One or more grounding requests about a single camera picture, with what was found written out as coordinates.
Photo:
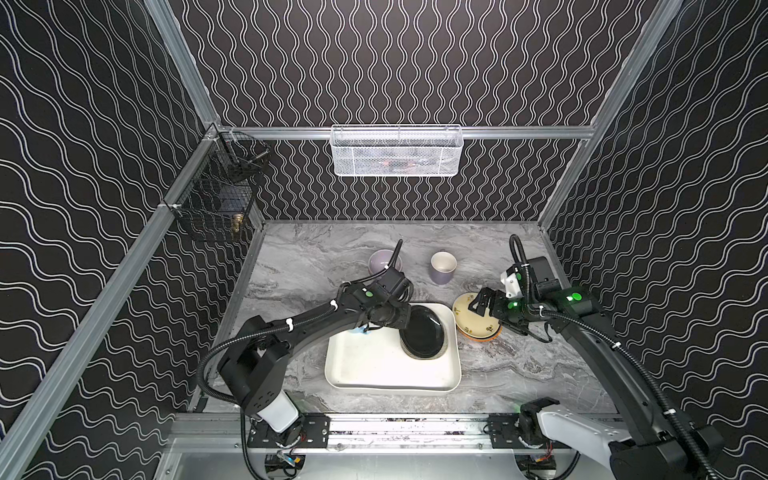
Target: stack of black plates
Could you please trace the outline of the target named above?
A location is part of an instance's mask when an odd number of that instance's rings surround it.
[[[442,322],[429,308],[422,305],[411,307],[408,327],[400,330],[403,349],[417,359],[432,359],[445,351],[445,329]]]

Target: gray marble surface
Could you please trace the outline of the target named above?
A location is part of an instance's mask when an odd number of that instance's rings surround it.
[[[414,283],[414,301],[448,306],[483,286],[502,288],[498,276],[511,264],[508,238],[520,236],[528,257],[546,256],[538,228],[515,223],[270,223],[232,335],[246,319],[270,321],[326,302],[344,280],[368,274],[374,251],[404,240],[403,271]],[[458,260],[453,281],[435,285],[429,259],[446,250]],[[579,412],[615,412],[584,360],[559,335],[539,343],[502,330],[491,342],[458,336],[462,381],[443,396],[351,394],[332,387],[324,367],[328,342],[296,357],[284,389],[305,411],[514,412],[521,403],[551,396]],[[225,389],[220,379],[214,383]],[[206,412],[233,406],[210,400]]]

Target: wavy patterned wallpaper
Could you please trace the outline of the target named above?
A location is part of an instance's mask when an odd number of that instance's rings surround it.
[[[768,2],[687,0],[550,235],[694,419],[768,478]]]
[[[170,0],[222,122],[585,125],[655,0]]]
[[[248,250],[172,226],[23,478],[152,478]]]
[[[235,137],[233,152],[252,151]],[[536,221],[577,144],[466,141],[454,177],[338,177],[327,141],[280,141],[258,201],[271,220]]]
[[[0,439],[204,129],[138,0],[0,0]]]

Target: lavender bowl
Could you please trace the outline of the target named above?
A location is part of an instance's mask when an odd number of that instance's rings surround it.
[[[371,275],[384,270],[384,266],[389,263],[389,259],[392,258],[393,253],[395,253],[393,250],[377,250],[374,252],[368,260],[368,271]],[[402,258],[400,255],[397,256],[395,269],[402,272]]]

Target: mug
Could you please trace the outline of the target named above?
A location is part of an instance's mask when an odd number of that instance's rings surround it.
[[[445,285],[453,278],[456,257],[448,252],[438,252],[429,261],[429,278],[438,285]]]

